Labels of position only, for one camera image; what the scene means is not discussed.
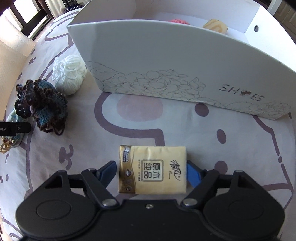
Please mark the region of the dark crochet flower scrunchie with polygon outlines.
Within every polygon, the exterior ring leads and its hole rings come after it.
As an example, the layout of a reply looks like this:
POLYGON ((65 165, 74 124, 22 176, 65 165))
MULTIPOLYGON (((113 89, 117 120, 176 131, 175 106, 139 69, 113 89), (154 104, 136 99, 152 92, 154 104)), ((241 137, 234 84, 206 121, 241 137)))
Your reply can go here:
POLYGON ((16 92, 15 110, 18 116, 33 118, 43 132, 54 132, 58 136, 63 134, 68 116, 64 94, 45 79, 29 79, 25 85, 17 84, 16 92))

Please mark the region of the yellow tissue pack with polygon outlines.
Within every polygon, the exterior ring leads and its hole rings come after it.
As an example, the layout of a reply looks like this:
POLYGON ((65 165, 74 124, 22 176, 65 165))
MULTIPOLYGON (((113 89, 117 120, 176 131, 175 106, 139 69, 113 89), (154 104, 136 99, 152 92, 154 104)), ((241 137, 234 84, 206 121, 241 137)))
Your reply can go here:
POLYGON ((118 192, 172 195, 187 191, 186 147, 119 147, 118 192))

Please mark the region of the light blue fabric pouch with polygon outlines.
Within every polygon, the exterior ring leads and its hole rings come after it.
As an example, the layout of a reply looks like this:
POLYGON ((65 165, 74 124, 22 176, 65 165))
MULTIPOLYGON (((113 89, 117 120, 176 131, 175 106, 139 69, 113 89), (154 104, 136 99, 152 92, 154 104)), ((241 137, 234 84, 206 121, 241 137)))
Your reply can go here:
POLYGON ((13 109, 6 118, 7 125, 1 126, 1 153, 7 153, 11 148, 17 147, 24 136, 24 133, 20 133, 21 126, 19 123, 27 122, 26 119, 16 114, 16 110, 13 109))

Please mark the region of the pink crochet doll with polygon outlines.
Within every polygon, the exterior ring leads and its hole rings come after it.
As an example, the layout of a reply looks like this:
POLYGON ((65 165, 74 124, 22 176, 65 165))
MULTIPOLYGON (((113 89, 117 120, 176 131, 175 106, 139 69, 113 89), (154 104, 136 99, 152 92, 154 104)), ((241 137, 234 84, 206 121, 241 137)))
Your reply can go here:
POLYGON ((182 20, 182 19, 173 19, 173 20, 170 20, 170 22, 177 23, 177 24, 190 25, 187 21, 182 20))

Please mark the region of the oval wooden block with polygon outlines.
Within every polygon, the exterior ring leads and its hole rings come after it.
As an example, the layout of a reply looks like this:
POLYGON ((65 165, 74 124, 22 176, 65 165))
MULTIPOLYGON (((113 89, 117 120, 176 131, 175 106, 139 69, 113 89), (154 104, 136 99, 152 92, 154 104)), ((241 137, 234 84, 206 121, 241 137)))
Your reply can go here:
POLYGON ((228 27, 225 23, 220 20, 211 19, 205 25, 203 25, 204 29, 212 30, 214 32, 218 32, 221 34, 226 34, 228 27))

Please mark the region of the white yarn ball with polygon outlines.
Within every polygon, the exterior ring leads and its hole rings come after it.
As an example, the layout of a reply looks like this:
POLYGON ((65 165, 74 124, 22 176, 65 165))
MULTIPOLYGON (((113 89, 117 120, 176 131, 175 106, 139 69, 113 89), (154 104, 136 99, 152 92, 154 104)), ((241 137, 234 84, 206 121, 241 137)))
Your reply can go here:
POLYGON ((86 73, 86 65, 80 56, 56 57, 53 63, 52 81, 59 92, 73 95, 81 87, 86 73))

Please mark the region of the white shoe box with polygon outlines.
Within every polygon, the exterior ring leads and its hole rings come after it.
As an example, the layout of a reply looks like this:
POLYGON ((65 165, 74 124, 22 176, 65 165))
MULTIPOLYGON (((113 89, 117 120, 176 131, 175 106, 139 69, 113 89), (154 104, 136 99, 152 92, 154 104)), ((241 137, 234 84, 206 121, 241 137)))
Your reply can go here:
POLYGON ((102 91, 295 111, 295 43, 254 1, 90 1, 67 29, 102 91), (227 33, 204 29, 211 19, 227 33))

